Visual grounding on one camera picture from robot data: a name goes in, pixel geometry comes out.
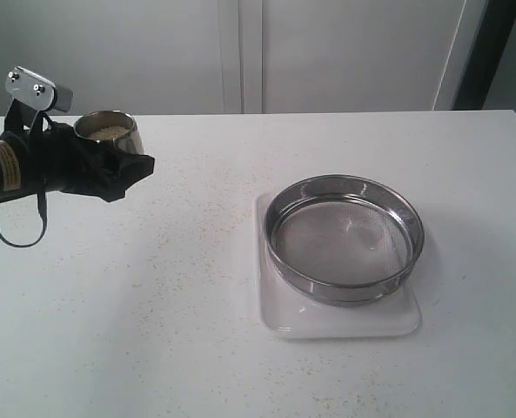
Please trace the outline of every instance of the white tray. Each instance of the white tray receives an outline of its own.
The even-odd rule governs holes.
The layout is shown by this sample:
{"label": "white tray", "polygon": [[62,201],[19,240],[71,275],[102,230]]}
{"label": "white tray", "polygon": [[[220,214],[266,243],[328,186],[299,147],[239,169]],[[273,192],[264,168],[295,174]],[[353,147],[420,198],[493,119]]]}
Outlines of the white tray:
{"label": "white tray", "polygon": [[404,285],[394,294],[362,307],[333,307],[304,296],[279,275],[267,256],[263,218],[274,194],[255,201],[258,239],[258,314],[266,328],[286,339],[387,337],[406,335],[421,322],[414,292]]}

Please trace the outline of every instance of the table surface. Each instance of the table surface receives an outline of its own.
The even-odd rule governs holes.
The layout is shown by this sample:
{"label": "table surface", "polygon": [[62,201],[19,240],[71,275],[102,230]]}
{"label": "table surface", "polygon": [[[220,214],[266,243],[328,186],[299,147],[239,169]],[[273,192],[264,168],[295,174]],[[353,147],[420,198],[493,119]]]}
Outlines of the table surface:
{"label": "table surface", "polygon": [[[151,177],[113,204],[53,192],[39,245],[0,242],[0,417],[516,417],[513,112],[137,121]],[[253,200],[326,173],[418,209],[413,334],[259,323]],[[9,237],[36,236],[34,199],[0,207]]]}

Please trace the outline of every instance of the sieve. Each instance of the sieve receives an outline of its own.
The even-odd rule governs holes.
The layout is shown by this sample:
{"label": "sieve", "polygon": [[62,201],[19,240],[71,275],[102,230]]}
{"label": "sieve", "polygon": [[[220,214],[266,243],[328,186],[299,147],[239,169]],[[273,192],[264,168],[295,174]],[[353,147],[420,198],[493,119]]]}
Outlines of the sieve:
{"label": "sieve", "polygon": [[424,246],[424,227],[410,203],[385,185],[345,175],[284,189],[267,208],[264,234],[285,281],[342,306],[395,292]]}

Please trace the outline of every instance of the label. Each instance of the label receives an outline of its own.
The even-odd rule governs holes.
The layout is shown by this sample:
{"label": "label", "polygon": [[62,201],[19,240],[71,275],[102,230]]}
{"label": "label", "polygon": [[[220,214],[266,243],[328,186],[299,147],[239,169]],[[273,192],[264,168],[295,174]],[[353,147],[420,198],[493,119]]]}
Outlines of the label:
{"label": "label", "polygon": [[3,191],[18,190],[22,185],[20,163],[12,147],[4,141],[0,141],[0,168],[3,171]]}

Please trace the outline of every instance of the stainless steel cup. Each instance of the stainless steel cup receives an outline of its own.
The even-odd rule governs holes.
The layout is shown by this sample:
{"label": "stainless steel cup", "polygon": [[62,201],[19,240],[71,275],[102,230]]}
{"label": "stainless steel cup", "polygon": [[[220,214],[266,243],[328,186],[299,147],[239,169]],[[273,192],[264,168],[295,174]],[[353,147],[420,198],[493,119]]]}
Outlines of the stainless steel cup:
{"label": "stainless steel cup", "polygon": [[[113,127],[124,128],[127,132],[119,136],[113,136],[111,134],[108,138],[91,138],[95,132]],[[136,120],[128,113],[122,111],[94,111],[93,113],[82,116],[74,124],[74,132],[80,138],[103,145],[112,145],[129,154],[144,153],[142,139],[137,131]]]}

